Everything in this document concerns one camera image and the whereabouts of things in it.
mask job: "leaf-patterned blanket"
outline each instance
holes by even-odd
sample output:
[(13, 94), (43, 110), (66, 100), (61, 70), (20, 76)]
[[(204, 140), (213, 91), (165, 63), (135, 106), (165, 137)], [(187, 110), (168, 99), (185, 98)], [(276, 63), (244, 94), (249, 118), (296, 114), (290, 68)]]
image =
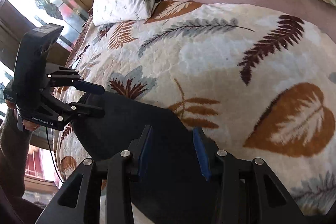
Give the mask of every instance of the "leaf-patterned blanket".
[[(147, 21), (91, 23), (71, 63), (86, 81), (203, 127), (237, 158), (265, 159), (305, 214), (336, 199), (336, 45), (315, 25), (253, 5), (164, 1)], [(68, 125), (57, 145), (62, 176), (86, 157)]]

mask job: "bed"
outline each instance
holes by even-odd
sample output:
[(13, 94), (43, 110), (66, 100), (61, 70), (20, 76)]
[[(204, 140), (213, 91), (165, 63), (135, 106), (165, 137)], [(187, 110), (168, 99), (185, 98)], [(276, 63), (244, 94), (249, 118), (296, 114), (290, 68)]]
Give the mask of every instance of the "bed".
[[(304, 214), (324, 214), (336, 199), (335, 19), (322, 0), (163, 0), (148, 19), (90, 19), (68, 65), (107, 91), (171, 109), (237, 158), (265, 159)], [(83, 92), (54, 95), (72, 102)], [(89, 155), (70, 124), (55, 136), (66, 179)]]

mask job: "person's arm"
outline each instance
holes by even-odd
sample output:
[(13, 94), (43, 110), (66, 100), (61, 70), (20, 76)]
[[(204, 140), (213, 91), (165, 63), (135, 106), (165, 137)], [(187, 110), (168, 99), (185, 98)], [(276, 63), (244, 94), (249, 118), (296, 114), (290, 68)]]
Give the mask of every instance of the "person's arm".
[(9, 109), (0, 126), (0, 185), (6, 195), (22, 197), (25, 169), (32, 133), (17, 129), (14, 110)]

